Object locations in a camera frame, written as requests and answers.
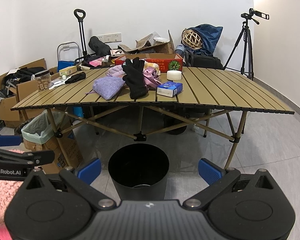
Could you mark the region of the purple knit pouch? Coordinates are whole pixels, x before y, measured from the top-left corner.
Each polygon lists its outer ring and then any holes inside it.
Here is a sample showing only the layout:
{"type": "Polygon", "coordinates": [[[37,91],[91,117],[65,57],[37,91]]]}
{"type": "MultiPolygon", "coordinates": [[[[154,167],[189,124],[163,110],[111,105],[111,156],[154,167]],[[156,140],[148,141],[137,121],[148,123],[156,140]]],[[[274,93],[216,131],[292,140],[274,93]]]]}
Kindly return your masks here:
{"type": "Polygon", "coordinates": [[[98,94],[108,101],[112,99],[125,84],[125,81],[121,77],[101,77],[94,81],[92,91],[87,94],[98,94]]]}

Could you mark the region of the blue tissue pack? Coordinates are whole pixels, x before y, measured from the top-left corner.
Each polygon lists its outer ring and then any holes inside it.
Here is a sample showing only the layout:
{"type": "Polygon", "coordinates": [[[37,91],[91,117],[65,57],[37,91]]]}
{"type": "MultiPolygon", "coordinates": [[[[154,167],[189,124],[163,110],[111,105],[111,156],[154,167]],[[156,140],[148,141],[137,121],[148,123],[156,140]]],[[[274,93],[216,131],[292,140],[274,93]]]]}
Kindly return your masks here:
{"type": "Polygon", "coordinates": [[[179,82],[167,81],[157,87],[157,94],[172,98],[183,91],[183,84],[179,82]]]}

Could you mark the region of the pink satin cloth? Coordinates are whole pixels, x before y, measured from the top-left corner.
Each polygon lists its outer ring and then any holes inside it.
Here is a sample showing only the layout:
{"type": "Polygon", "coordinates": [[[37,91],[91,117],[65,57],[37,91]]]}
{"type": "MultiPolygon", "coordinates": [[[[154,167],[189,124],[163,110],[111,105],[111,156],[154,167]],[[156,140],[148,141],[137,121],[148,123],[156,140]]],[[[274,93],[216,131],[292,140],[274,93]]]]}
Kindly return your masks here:
{"type": "Polygon", "coordinates": [[[148,90],[156,90],[162,84],[157,70],[153,67],[147,67],[143,71],[143,80],[148,90]]]}

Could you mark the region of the black knit glove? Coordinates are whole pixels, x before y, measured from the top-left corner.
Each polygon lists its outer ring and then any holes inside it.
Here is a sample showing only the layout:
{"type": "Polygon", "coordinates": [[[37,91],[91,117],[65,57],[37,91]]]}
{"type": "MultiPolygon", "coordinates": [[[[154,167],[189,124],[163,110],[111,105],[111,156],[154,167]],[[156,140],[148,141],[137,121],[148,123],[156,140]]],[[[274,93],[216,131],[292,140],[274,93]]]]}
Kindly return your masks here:
{"type": "Polygon", "coordinates": [[[125,72],[123,80],[130,90],[130,98],[135,100],[145,96],[148,93],[145,85],[143,70],[145,62],[139,57],[134,59],[126,59],[122,65],[122,69],[125,72]]]}

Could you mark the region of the lavender fluffy headband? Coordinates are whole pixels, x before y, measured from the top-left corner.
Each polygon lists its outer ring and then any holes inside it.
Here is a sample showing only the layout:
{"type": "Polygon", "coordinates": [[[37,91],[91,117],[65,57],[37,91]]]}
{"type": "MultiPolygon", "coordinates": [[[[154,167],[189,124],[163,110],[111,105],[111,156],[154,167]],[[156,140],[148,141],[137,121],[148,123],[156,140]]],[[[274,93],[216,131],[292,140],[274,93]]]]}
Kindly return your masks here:
{"type": "Polygon", "coordinates": [[[123,77],[125,74],[126,73],[124,72],[121,65],[115,65],[106,71],[106,76],[111,77],[123,77]]]}

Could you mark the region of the lined cardboard trash box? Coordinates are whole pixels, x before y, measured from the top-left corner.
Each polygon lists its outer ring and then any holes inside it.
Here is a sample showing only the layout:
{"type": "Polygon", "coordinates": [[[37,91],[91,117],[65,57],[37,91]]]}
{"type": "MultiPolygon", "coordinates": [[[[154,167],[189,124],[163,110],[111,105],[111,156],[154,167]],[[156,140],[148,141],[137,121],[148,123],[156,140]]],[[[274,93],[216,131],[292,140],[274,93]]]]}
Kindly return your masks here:
{"type": "Polygon", "coordinates": [[[41,166],[46,174],[57,173],[66,166],[77,168],[83,161],[74,132],[67,131],[57,139],[47,111],[26,124],[21,129],[21,134],[26,149],[32,152],[52,150],[55,153],[52,163],[41,166]]]}

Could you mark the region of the black trash bin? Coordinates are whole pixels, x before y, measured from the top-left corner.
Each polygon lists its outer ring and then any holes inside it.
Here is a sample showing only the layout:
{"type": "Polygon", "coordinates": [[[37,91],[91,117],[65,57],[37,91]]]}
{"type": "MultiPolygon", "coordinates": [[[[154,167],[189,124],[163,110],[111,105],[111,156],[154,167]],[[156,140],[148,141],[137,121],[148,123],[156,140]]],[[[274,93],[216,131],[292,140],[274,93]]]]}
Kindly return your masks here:
{"type": "Polygon", "coordinates": [[[109,175],[121,200],[163,200],[169,169],[167,154],[146,143],[124,146],[108,162],[109,175]]]}

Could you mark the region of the cardboard box with clothes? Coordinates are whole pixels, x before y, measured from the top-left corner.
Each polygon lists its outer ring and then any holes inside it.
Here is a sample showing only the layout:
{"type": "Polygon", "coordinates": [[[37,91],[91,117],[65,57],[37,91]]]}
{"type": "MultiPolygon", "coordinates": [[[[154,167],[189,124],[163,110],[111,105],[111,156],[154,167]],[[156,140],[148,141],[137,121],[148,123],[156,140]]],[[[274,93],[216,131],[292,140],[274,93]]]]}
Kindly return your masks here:
{"type": "Polygon", "coordinates": [[[7,92],[7,98],[0,101],[0,120],[5,123],[6,127],[16,128],[27,119],[40,115],[43,110],[31,109],[24,111],[12,111],[11,108],[21,100],[27,98],[37,91],[37,83],[35,80],[22,82],[8,88],[8,73],[0,76],[0,91],[7,92]]]}

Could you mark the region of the white paper packet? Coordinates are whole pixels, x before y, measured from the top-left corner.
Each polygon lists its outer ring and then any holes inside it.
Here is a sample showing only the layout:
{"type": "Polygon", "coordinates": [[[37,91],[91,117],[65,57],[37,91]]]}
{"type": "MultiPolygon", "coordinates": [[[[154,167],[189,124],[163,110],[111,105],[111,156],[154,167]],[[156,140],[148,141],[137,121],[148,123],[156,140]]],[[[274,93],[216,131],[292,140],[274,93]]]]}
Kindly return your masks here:
{"type": "Polygon", "coordinates": [[[49,89],[54,89],[56,87],[64,85],[67,79],[68,78],[65,75],[63,75],[60,76],[58,79],[52,80],[51,87],[49,89]]]}

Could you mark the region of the black sock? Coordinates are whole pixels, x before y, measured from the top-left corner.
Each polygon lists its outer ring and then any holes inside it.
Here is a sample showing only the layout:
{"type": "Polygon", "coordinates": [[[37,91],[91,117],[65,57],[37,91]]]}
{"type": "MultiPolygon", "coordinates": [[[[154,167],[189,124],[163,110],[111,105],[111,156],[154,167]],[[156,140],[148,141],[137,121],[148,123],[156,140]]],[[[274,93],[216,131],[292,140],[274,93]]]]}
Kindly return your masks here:
{"type": "Polygon", "coordinates": [[[85,72],[80,72],[78,74],[75,74],[73,76],[71,76],[70,78],[68,78],[66,81],[65,81],[65,84],[72,84],[72,83],[76,83],[78,81],[82,81],[86,78],[86,74],[85,72]]]}

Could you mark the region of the black suitcase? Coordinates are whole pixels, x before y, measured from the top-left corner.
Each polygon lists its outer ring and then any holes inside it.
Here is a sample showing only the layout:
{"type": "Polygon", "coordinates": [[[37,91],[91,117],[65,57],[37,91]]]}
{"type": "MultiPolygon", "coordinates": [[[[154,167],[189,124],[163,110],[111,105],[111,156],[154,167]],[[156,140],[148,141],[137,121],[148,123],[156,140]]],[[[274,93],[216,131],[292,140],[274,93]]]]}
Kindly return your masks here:
{"type": "Polygon", "coordinates": [[[194,54],[190,50],[184,51],[185,66],[209,69],[223,69],[223,65],[219,58],[207,55],[194,54]]]}

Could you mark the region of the red fruit cardboard box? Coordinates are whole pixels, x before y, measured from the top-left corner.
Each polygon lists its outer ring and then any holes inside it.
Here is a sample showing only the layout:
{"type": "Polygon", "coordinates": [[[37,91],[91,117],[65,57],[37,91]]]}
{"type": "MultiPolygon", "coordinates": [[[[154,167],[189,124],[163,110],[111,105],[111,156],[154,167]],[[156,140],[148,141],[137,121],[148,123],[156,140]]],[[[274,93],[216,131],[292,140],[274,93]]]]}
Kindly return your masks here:
{"type": "Polygon", "coordinates": [[[145,53],[123,55],[115,59],[115,65],[123,64],[126,59],[132,60],[136,57],[149,63],[158,64],[159,70],[163,73],[166,73],[168,70],[182,71],[183,58],[179,54],[145,53]]]}

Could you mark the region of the yellow blue plush toy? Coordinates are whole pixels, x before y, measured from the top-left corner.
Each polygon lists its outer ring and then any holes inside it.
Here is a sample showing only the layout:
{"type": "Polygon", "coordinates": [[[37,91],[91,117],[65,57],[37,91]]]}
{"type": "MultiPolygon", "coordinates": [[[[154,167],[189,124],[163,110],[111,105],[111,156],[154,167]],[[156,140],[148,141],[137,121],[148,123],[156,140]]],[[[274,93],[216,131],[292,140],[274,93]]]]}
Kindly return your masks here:
{"type": "Polygon", "coordinates": [[[145,61],[144,69],[147,69],[149,67],[154,68],[157,71],[157,74],[160,75],[160,68],[159,68],[159,65],[157,63],[152,63],[152,62],[145,61]]]}

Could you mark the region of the black bag on floor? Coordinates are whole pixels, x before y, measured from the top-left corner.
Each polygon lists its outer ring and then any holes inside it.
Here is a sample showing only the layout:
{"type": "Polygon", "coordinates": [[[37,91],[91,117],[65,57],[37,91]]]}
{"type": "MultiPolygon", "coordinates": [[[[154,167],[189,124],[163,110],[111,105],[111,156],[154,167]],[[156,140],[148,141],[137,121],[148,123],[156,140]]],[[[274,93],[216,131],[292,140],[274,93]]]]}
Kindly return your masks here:
{"type": "Polygon", "coordinates": [[[90,38],[88,46],[97,56],[103,57],[110,55],[110,46],[100,41],[99,38],[96,36],[92,36],[90,38]]]}

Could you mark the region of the blue velvet bag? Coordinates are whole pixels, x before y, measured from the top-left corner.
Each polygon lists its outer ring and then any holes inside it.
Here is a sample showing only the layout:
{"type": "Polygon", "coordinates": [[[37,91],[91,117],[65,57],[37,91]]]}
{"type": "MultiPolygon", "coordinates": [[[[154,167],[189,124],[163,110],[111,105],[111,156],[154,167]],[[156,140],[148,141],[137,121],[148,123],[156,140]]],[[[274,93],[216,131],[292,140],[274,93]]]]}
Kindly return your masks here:
{"type": "Polygon", "coordinates": [[[198,55],[212,56],[222,34],[223,27],[215,27],[210,24],[200,24],[196,27],[190,27],[188,30],[195,31],[200,36],[203,44],[199,49],[195,49],[194,53],[198,55]]]}

